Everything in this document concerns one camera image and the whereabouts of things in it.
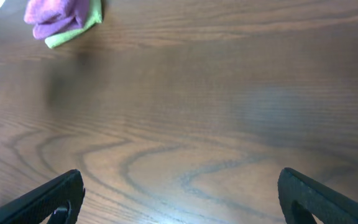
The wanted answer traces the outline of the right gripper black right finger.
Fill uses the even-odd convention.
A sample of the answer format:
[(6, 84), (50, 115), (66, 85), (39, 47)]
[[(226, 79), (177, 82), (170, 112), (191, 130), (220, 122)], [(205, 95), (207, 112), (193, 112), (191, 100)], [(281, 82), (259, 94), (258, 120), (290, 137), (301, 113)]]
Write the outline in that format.
[(289, 167), (278, 178), (278, 198), (289, 224), (358, 224), (357, 202)]

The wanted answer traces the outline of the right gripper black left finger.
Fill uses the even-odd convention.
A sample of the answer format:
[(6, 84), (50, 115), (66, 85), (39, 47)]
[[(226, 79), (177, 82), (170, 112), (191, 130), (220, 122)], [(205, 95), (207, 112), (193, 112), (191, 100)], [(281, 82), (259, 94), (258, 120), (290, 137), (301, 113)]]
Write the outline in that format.
[(0, 223), (75, 224), (84, 197), (81, 172), (72, 169), (1, 206)]

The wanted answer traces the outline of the purple microfiber cloth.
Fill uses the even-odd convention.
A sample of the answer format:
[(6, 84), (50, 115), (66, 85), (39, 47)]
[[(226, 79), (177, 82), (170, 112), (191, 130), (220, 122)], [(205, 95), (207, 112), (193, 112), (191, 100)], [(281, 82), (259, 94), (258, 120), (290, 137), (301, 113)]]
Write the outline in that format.
[(43, 24), (74, 19), (82, 26), (89, 9), (90, 0), (30, 0), (25, 9), (24, 21), (28, 24)]

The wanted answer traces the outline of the folded purple cloth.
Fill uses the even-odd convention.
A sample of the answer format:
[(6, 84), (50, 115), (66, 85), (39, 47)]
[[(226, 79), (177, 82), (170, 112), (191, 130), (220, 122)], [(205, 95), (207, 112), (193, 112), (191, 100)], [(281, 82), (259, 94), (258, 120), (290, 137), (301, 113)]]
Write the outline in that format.
[(34, 26), (33, 36), (37, 40), (45, 39), (51, 35), (66, 32), (68, 30), (83, 28), (84, 24), (85, 21), (80, 21), (76, 17), (67, 17), (54, 22), (44, 22)]

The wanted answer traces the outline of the folded green cloth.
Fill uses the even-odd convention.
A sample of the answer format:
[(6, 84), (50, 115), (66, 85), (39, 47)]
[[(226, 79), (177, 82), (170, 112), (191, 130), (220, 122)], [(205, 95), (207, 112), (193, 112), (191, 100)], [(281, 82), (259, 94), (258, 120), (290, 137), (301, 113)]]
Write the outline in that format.
[(73, 29), (59, 34), (52, 35), (45, 39), (45, 44), (48, 48), (53, 49), (58, 47), (69, 40), (74, 39), (80, 34), (86, 32), (95, 24), (101, 24), (103, 22), (102, 2), (101, 0), (91, 0), (89, 2), (89, 12), (86, 22), (83, 28)]

